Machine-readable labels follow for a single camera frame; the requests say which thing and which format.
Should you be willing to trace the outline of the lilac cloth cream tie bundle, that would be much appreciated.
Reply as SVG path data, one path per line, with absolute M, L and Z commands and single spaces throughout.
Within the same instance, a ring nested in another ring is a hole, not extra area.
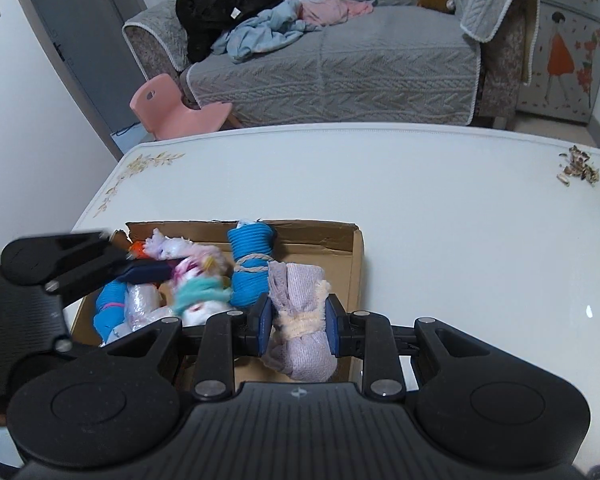
M 264 364 L 296 382 L 326 382 L 337 369 L 326 334 L 325 271 L 310 264 L 268 265 L 268 299 L 273 328 Z

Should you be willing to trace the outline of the magenta white sock teal tie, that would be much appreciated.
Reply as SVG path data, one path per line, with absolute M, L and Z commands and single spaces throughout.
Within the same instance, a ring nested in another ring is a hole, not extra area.
M 230 310 L 232 286 L 228 263 L 213 245 L 190 244 L 171 278 L 172 311 L 185 327 L 206 324 L 212 315 Z

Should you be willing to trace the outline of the blue ribbed sock pastel tie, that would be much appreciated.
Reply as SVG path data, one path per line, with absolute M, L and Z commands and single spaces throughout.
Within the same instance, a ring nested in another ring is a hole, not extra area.
M 265 222 L 240 222 L 227 232 L 234 260 L 230 304 L 248 309 L 268 293 L 268 264 L 274 260 L 276 233 Z

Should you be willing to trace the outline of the pink fluffy pompom bundle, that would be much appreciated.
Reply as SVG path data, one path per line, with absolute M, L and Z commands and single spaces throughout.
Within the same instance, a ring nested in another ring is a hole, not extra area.
M 186 238 L 168 237 L 159 229 L 153 229 L 151 237 L 145 240 L 144 253 L 157 260 L 184 258 L 192 246 Z

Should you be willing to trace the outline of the orange plastic bundle in box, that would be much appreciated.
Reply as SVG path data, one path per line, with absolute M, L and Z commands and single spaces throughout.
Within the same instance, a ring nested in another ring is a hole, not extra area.
M 133 242 L 129 247 L 129 254 L 133 258 L 147 259 L 148 255 L 145 252 L 145 242 L 143 240 L 137 240 Z

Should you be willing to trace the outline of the bubble wrap bundle in box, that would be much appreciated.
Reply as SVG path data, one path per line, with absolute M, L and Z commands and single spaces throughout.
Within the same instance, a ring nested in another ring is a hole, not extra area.
M 125 323 L 132 332 L 173 315 L 161 303 L 161 294 L 153 284 L 129 285 L 125 294 Z

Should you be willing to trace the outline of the blue sock roll in box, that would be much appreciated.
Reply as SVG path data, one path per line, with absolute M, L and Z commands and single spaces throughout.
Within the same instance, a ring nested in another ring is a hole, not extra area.
M 125 283 L 113 281 L 102 288 L 95 301 L 94 330 L 108 344 L 129 333 L 126 322 L 125 300 L 128 288 Z

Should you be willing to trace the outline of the pink plastic chair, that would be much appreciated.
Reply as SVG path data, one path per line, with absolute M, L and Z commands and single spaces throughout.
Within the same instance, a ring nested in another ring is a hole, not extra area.
M 136 90 L 130 109 L 158 141 L 214 133 L 226 125 L 242 126 L 232 103 L 213 102 L 194 110 L 184 104 L 183 98 L 176 82 L 168 74 L 160 74 Z

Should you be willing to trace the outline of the light blue clothing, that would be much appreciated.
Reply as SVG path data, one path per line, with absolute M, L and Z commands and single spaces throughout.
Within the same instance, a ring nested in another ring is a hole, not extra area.
M 299 13 L 299 0 L 283 0 L 274 8 L 248 18 L 230 32 L 224 32 L 213 44 L 211 52 L 215 55 L 226 54 L 232 62 L 241 63 L 288 47 L 307 32 L 327 27 L 303 21 Z

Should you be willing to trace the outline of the grey sofa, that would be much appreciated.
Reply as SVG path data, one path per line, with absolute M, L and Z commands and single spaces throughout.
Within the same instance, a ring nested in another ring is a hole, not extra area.
M 307 32 L 288 47 L 234 63 L 187 58 L 166 0 L 127 20 L 126 44 L 146 78 L 168 74 L 189 103 L 232 103 L 246 126 L 299 122 L 422 122 L 469 126 L 515 114 L 531 79 L 528 0 L 514 0 L 486 44 L 456 13 L 417 0 L 377 0 L 370 14 Z

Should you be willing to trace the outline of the grey door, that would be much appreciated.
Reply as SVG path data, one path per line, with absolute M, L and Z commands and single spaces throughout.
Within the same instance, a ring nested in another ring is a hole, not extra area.
M 95 128 L 124 154 L 146 132 L 130 109 L 144 82 L 122 26 L 146 9 L 144 0 L 20 0 L 45 53 Z

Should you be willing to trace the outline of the seed shell pile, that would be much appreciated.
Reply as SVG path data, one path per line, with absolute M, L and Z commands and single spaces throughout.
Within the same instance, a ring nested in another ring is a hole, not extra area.
M 563 185 L 569 186 L 572 180 L 585 181 L 592 186 L 600 182 L 600 170 L 591 164 L 591 155 L 587 151 L 573 145 L 565 153 L 560 153 L 559 156 L 564 160 L 564 163 L 560 166 L 556 178 Z

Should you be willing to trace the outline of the pink clothing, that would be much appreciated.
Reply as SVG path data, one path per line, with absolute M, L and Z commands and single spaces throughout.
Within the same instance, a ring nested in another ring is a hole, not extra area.
M 370 14 L 373 1 L 368 0 L 299 0 L 300 18 L 315 26 L 345 23 L 349 18 Z

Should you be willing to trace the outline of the decorated cabinet girl sticker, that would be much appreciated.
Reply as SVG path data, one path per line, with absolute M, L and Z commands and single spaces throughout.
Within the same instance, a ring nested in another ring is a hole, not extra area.
M 521 112 L 586 124 L 600 88 L 600 0 L 541 0 Z

